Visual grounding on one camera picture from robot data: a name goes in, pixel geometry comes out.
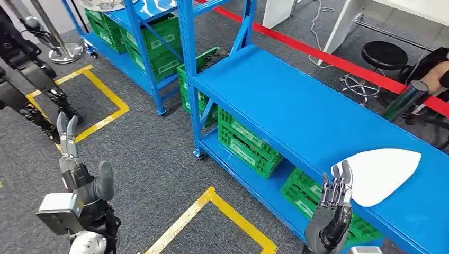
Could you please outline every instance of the cable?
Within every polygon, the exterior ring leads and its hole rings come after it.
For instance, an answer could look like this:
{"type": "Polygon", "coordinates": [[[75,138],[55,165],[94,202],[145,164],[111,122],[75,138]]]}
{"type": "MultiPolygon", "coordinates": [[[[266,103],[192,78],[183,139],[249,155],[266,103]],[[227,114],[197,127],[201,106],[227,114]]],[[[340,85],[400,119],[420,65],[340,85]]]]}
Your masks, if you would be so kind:
{"type": "MultiPolygon", "coordinates": [[[[334,8],[329,8],[329,7],[322,7],[322,1],[321,1],[321,0],[317,0],[317,1],[318,1],[318,3],[319,3],[319,5],[318,5],[318,11],[317,11],[317,15],[316,15],[315,18],[312,20],[312,26],[310,27],[310,31],[313,33],[313,35],[315,35],[315,40],[317,41],[318,49],[322,51],[322,47],[321,47],[321,44],[320,44],[320,40],[319,40],[319,38],[318,38],[318,34],[315,32],[315,30],[313,29],[313,27],[315,27],[315,21],[319,18],[321,12],[334,12],[335,9],[334,9],[334,8]]],[[[326,68],[328,68],[328,67],[333,66],[333,65],[320,66],[320,65],[318,64],[318,62],[315,62],[315,61],[312,59],[312,56],[311,56],[311,55],[309,55],[309,60],[312,61],[316,66],[320,67],[321,69],[326,69],[326,68]]]]}

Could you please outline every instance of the yellow floor tape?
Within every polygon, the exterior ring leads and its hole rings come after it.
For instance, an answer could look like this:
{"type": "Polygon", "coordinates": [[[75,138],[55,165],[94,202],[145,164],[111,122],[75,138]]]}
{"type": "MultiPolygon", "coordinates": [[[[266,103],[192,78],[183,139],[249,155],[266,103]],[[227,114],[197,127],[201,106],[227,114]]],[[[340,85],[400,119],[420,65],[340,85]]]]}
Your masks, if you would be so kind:
{"type": "Polygon", "coordinates": [[[214,187],[209,187],[193,203],[187,211],[173,223],[173,225],[151,246],[145,254],[159,254],[176,237],[176,235],[195,217],[196,214],[208,203],[212,202],[224,215],[230,218],[237,226],[247,233],[261,247],[261,254],[276,253],[277,246],[262,234],[259,229],[243,218],[234,208],[224,201],[216,192],[214,187]]]}
{"type": "MultiPolygon", "coordinates": [[[[93,66],[92,65],[88,65],[86,67],[83,67],[77,71],[74,71],[73,73],[60,78],[59,80],[56,81],[57,85],[60,85],[66,81],[68,81],[69,79],[72,79],[74,77],[77,77],[78,75],[83,74],[84,76],[86,76],[87,79],[89,79],[104,95],[106,95],[106,97],[108,97],[119,109],[117,111],[115,111],[113,114],[111,114],[110,116],[106,117],[105,119],[99,121],[98,123],[90,126],[89,128],[87,128],[85,131],[83,131],[80,135],[76,136],[75,142],[78,143],[81,140],[85,139],[87,136],[91,135],[92,133],[94,133],[95,131],[99,130],[100,128],[104,127],[105,125],[107,125],[108,123],[114,121],[115,119],[117,119],[118,117],[120,117],[121,115],[123,115],[124,113],[129,111],[129,107],[127,106],[127,104],[125,102],[123,102],[114,92],[112,92],[103,82],[101,82],[100,79],[98,79],[91,71],[90,69],[92,69],[93,66]]],[[[48,118],[45,113],[43,112],[43,110],[41,109],[41,107],[39,106],[39,104],[36,102],[36,100],[34,99],[36,96],[42,94],[41,91],[36,90],[32,93],[29,93],[26,95],[27,99],[31,102],[31,104],[33,104],[33,106],[35,106],[40,112],[42,112],[42,115],[45,116],[46,118],[48,118]]]]}

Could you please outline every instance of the black chair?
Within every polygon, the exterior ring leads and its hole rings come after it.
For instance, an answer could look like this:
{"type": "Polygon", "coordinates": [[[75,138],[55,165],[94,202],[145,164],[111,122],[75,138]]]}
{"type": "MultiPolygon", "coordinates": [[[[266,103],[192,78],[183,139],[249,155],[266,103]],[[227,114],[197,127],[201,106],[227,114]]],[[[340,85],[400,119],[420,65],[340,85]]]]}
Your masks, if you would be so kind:
{"type": "MultiPolygon", "coordinates": [[[[372,41],[365,44],[362,49],[362,57],[375,68],[374,72],[378,71],[384,76],[383,70],[403,70],[408,63],[407,53],[402,48],[385,41],[372,41]]],[[[364,97],[362,106],[365,106],[368,97],[376,96],[380,91],[379,86],[368,83],[366,80],[357,80],[351,74],[341,77],[340,81],[346,86],[342,92],[349,89],[364,97]]]]}

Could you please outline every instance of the white robot part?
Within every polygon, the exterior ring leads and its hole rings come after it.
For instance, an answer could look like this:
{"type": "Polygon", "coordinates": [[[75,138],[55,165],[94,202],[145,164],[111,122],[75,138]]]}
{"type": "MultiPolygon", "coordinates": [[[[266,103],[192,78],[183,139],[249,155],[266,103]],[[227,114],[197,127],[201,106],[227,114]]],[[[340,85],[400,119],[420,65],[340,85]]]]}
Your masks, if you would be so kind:
{"type": "Polygon", "coordinates": [[[357,246],[352,247],[348,254],[382,254],[382,251],[375,246],[357,246]]]}
{"type": "Polygon", "coordinates": [[[69,254],[104,254],[106,238],[91,231],[81,231],[76,234],[69,254]]]}

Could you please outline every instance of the white wall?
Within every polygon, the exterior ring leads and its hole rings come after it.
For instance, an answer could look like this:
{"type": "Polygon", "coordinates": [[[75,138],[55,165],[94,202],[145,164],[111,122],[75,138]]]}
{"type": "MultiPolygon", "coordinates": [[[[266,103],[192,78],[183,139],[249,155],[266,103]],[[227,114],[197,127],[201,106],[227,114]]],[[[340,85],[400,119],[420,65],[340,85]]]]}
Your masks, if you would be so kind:
{"type": "MultiPolygon", "coordinates": [[[[33,16],[37,17],[39,20],[41,20],[38,12],[34,8],[34,6],[30,0],[12,0],[12,2],[16,2],[16,1],[22,1],[25,4],[25,6],[28,8],[28,10],[30,11],[31,15],[33,15],[33,16]]],[[[60,34],[75,29],[75,26],[73,25],[68,13],[66,12],[66,9],[64,8],[64,5],[62,4],[62,1],[67,1],[69,6],[71,7],[73,13],[75,14],[75,17],[77,19],[79,19],[74,8],[72,7],[70,0],[39,0],[43,9],[47,13],[47,15],[50,17],[53,25],[56,27],[56,30],[58,30],[58,32],[60,34]]],[[[8,12],[9,16],[11,17],[11,19],[14,22],[14,25],[20,31],[24,30],[24,27],[22,26],[22,24],[20,24],[20,22],[16,18],[16,16],[5,5],[4,0],[0,0],[0,5],[5,9],[6,12],[8,12]]],[[[87,20],[86,16],[84,15],[84,9],[79,6],[78,6],[78,9],[83,16],[84,22],[88,23],[88,20],[87,20]]],[[[27,40],[31,40],[32,42],[35,42],[35,43],[39,42],[39,40],[37,40],[34,36],[30,35],[29,33],[23,33],[23,36],[27,40]]]]}

